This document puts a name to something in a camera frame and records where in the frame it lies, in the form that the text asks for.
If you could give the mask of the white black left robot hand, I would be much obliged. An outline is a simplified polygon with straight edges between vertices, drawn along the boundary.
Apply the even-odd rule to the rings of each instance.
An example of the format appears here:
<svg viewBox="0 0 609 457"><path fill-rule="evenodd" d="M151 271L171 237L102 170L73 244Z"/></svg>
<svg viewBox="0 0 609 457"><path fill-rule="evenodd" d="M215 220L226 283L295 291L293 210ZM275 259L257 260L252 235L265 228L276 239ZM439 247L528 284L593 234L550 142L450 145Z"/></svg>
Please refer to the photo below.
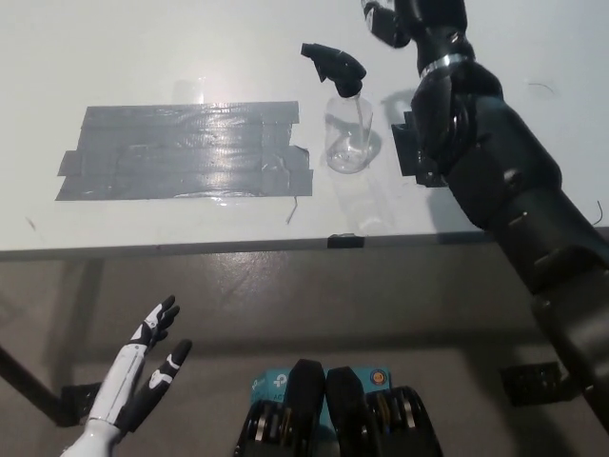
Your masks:
<svg viewBox="0 0 609 457"><path fill-rule="evenodd" d="M64 456L112 456L125 436L135 432L158 406L188 357L192 342L180 341L142 385L138 382L147 355L167 338L179 312L175 297L168 296L121 347L95 396L83 433L62 452Z"/></svg>

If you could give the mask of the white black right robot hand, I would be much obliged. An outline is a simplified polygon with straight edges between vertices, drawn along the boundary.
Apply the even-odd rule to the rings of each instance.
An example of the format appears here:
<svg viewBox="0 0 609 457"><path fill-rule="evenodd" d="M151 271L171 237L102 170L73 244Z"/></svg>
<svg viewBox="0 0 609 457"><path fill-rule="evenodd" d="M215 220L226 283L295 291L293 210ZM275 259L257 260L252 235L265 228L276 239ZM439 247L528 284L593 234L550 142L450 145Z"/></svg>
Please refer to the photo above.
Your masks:
<svg viewBox="0 0 609 457"><path fill-rule="evenodd" d="M462 0L362 1L364 21L378 40L393 49L413 42L421 78L435 70L476 59L466 37Z"/></svg>

